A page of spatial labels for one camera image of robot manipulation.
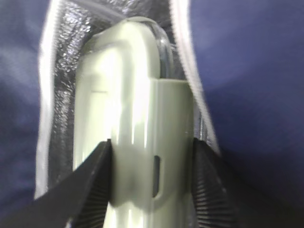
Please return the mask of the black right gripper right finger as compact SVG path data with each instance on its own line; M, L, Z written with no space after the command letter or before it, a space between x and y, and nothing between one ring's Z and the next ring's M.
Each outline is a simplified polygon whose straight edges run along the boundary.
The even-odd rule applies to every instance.
M304 212L245 183L214 151L193 141L192 198L200 228L302 228Z

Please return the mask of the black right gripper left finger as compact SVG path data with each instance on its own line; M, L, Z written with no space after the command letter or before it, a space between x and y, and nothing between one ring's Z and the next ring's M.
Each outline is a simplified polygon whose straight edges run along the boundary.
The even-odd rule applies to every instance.
M101 228L111 191L112 146L101 142L68 177L29 206L4 218L2 228Z

